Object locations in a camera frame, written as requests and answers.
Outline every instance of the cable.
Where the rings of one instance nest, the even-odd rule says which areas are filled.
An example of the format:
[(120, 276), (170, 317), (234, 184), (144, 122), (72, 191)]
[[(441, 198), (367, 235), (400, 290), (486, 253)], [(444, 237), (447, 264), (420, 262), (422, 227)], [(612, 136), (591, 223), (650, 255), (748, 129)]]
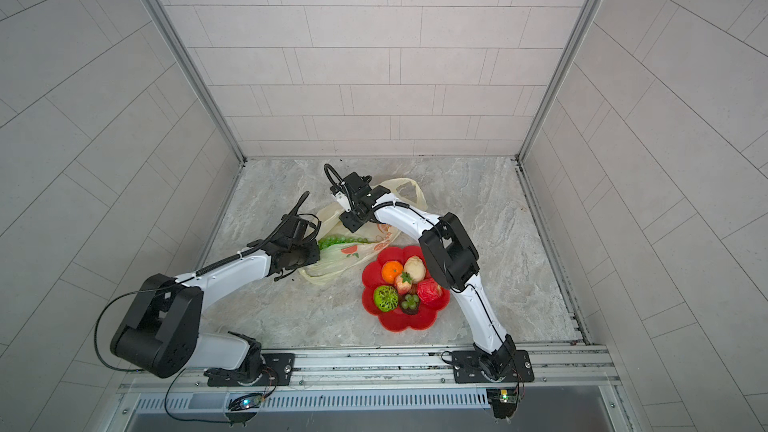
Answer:
[(165, 391), (165, 398), (163, 399), (163, 408), (165, 409), (165, 413), (168, 414), (168, 417), (178, 420), (179, 422), (205, 422), (206, 424), (229, 424), (232, 425), (234, 422), (232, 420), (206, 420), (206, 419), (180, 419), (176, 416), (174, 416), (169, 410), (168, 410), (168, 394), (170, 393), (170, 388), (174, 386), (176, 383), (176, 379), (181, 377), (181, 375), (184, 373), (186, 368), (181, 369), (181, 372), (179, 372), (176, 377), (170, 382), (170, 385), (168, 386), (168, 389)]
[(171, 285), (166, 285), (165, 287), (160, 287), (160, 288), (151, 288), (151, 289), (147, 289), (147, 290), (139, 290), (139, 291), (128, 292), (128, 293), (126, 293), (126, 294), (122, 294), (122, 295), (119, 295), (119, 296), (117, 296), (117, 297), (113, 298), (113, 299), (112, 299), (112, 300), (111, 300), (111, 301), (110, 301), (108, 304), (106, 304), (106, 305), (104, 306), (104, 308), (103, 308), (103, 309), (101, 309), (101, 313), (98, 315), (98, 318), (96, 319), (96, 325), (94, 325), (94, 352), (96, 352), (96, 358), (97, 358), (97, 359), (98, 359), (98, 360), (99, 360), (99, 361), (100, 361), (100, 362), (101, 362), (101, 363), (102, 363), (102, 364), (103, 364), (103, 365), (104, 365), (106, 368), (109, 368), (109, 369), (112, 369), (112, 370), (117, 370), (118, 372), (143, 372), (143, 371), (144, 371), (143, 369), (122, 369), (122, 368), (118, 368), (118, 367), (113, 367), (113, 366), (111, 366), (110, 364), (107, 364), (107, 362), (105, 362), (105, 361), (104, 361), (104, 358), (102, 358), (102, 357), (101, 357), (101, 354), (100, 354), (100, 353), (99, 353), (99, 351), (98, 351), (98, 341), (97, 341), (97, 339), (96, 339), (96, 334), (98, 333), (98, 324), (99, 324), (99, 322), (101, 321), (101, 318), (104, 316), (104, 312), (106, 312), (106, 311), (107, 311), (107, 309), (109, 308), (109, 306), (110, 306), (110, 305), (112, 305), (112, 304), (113, 304), (113, 303), (115, 303), (117, 300), (119, 300), (119, 299), (121, 299), (121, 298), (123, 298), (123, 297), (127, 297), (127, 296), (129, 296), (129, 295), (133, 295), (133, 294), (140, 294), (140, 293), (142, 293), (142, 292), (160, 292), (160, 291), (166, 290), (166, 289), (168, 289), (168, 288), (173, 288), (173, 287), (176, 287), (178, 284), (183, 284), (183, 283), (185, 283), (185, 282), (188, 282), (188, 281), (192, 280), (193, 278), (194, 278), (194, 277), (190, 277), (190, 278), (188, 278), (187, 280), (183, 280), (183, 281), (181, 281), (181, 282), (175, 282), (175, 283), (173, 283), (173, 284), (171, 284)]

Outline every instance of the red plate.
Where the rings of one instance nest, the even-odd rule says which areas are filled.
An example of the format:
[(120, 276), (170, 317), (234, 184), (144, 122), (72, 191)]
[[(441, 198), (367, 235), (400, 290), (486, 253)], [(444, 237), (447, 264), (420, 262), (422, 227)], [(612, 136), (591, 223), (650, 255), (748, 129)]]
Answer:
[[(375, 261), (368, 264), (366, 269), (362, 271), (362, 283), (366, 286), (365, 290), (362, 291), (362, 306), (370, 314), (378, 315), (382, 327), (390, 332), (402, 332), (408, 327), (417, 331), (427, 330), (437, 320), (437, 312), (446, 308), (451, 300), (450, 292), (443, 289), (444, 293), (440, 296), (439, 300), (434, 301), (430, 305), (424, 302), (420, 303), (418, 312), (414, 315), (406, 314), (400, 307), (389, 312), (381, 312), (379, 310), (373, 302), (373, 292), (381, 285), (392, 285), (382, 278), (382, 266), (392, 260), (405, 264), (414, 255), (417, 255), (422, 262), (424, 261), (422, 248), (418, 245), (409, 245), (406, 248), (387, 247), (379, 253)], [(426, 278), (430, 277), (429, 270), (427, 270)]]

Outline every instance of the tile wall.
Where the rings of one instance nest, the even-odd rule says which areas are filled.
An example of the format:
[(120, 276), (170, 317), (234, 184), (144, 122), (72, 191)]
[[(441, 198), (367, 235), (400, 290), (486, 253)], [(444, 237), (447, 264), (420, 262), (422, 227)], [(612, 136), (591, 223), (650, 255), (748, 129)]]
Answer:
[(768, 0), (603, 0), (524, 166), (645, 430), (768, 430)]
[(96, 317), (193, 264), (237, 167), (139, 0), (0, 0), (0, 429), (93, 424)]
[(519, 151), (584, 0), (161, 0), (247, 156)]

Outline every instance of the marble floor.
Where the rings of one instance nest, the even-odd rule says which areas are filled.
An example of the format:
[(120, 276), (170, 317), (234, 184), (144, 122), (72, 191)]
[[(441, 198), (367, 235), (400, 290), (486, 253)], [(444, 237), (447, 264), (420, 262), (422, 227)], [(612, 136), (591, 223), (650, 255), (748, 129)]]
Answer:
[[(515, 342), (577, 337), (509, 158), (251, 160), (206, 263), (264, 237), (304, 190), (310, 196), (302, 212), (316, 212), (330, 203), (330, 184), (322, 171), (326, 162), (341, 176), (351, 171), (373, 176), (373, 184), (413, 178), (424, 191), (429, 212), (456, 214), (480, 254), (488, 298)], [(411, 244), (416, 241), (401, 234), (393, 245)], [(298, 273), (280, 282), (253, 282), (207, 309), (201, 330), (240, 332), (265, 348), (472, 343), (456, 301), (426, 331), (384, 330), (360, 303), (363, 267), (323, 286)]]

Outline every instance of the white plastic bag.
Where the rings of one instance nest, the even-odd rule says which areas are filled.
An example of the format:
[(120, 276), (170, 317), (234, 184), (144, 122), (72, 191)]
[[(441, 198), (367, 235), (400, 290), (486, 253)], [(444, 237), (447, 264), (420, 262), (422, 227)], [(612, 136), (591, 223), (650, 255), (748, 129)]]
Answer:
[[(388, 188), (399, 200), (411, 206), (427, 210), (427, 200), (421, 187), (411, 178), (390, 178), (380, 184)], [(398, 189), (411, 185), (416, 190), (416, 201), (403, 197)], [(387, 224), (374, 224), (368, 222), (352, 234), (341, 224), (339, 216), (344, 209), (334, 202), (323, 207), (316, 215), (322, 221), (317, 241), (324, 238), (339, 237), (345, 240), (343, 244), (330, 245), (320, 251), (320, 260), (312, 265), (299, 269), (299, 273), (316, 285), (324, 285), (337, 278), (350, 267), (370, 262), (372, 256), (389, 246), (397, 238), (400, 231)]]

